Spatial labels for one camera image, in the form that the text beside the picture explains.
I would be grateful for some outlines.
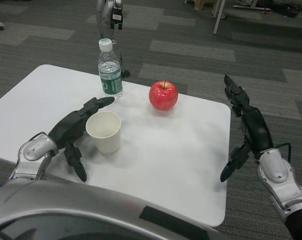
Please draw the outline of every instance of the red apple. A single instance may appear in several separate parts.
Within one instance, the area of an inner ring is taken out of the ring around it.
[[[179,92],[174,84],[168,81],[158,81],[149,92],[151,104],[158,110],[167,111],[177,102]]]

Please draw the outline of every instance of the cup rim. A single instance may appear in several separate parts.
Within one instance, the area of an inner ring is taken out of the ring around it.
[[[87,123],[89,122],[89,120],[90,120],[94,115],[98,115],[98,114],[101,114],[101,113],[103,113],[103,112],[104,112],[104,113],[112,113],[112,114],[116,115],[116,116],[118,117],[118,119],[120,120],[120,125],[119,125],[118,129],[115,131],[115,133],[112,134],[112,135],[110,135],[110,136],[106,136],[106,137],[96,137],[96,136],[93,136],[93,135],[90,134],[90,133],[88,132],[88,130],[87,130]],[[116,134],[120,131],[121,126],[122,126],[122,120],[121,120],[121,118],[119,117],[119,115],[116,114],[115,112],[112,112],[112,111],[98,111],[97,113],[95,113],[95,114],[93,114],[91,117],[89,117],[89,119],[86,121],[85,130],[86,130],[86,132],[87,132],[91,137],[93,137],[93,138],[95,138],[95,139],[108,139],[108,138],[110,138],[110,137],[116,135]]]

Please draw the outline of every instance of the white bottle cap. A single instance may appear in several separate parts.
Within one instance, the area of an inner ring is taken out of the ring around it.
[[[99,46],[102,52],[110,52],[113,50],[112,41],[108,38],[101,39],[99,41]]]

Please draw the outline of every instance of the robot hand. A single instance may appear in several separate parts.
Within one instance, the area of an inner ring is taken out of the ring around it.
[[[270,200],[294,240],[302,240],[302,187],[295,179],[290,164],[291,145],[273,145],[270,131],[261,112],[250,106],[250,99],[241,86],[225,76],[225,94],[232,103],[236,117],[241,117],[244,144],[235,148],[221,173],[221,181],[228,179],[249,158],[249,152],[258,160],[258,176],[266,186]],[[279,147],[289,146],[288,161],[281,156]]]
[[[123,24],[123,4],[122,0],[97,0],[96,4],[96,22],[100,39],[111,39],[113,42],[113,50],[120,60],[122,69],[122,78],[130,76],[128,70],[124,70],[123,58],[118,47],[117,41],[113,38],[114,27],[118,25],[118,29],[122,30]]]
[[[58,154],[60,149],[65,148],[64,155],[67,163],[74,168],[78,177],[85,182],[86,172],[80,161],[82,155],[73,143],[83,136],[85,124],[90,116],[113,102],[113,97],[101,99],[94,97],[85,103],[82,109],[71,112],[58,122],[49,134],[40,132],[34,136],[20,148],[17,165],[10,179],[44,179],[45,169],[50,164],[52,157]]]

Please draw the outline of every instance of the chair leg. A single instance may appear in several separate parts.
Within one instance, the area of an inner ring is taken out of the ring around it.
[[[201,11],[203,9],[203,0],[195,0],[195,6],[194,9],[196,11]]]

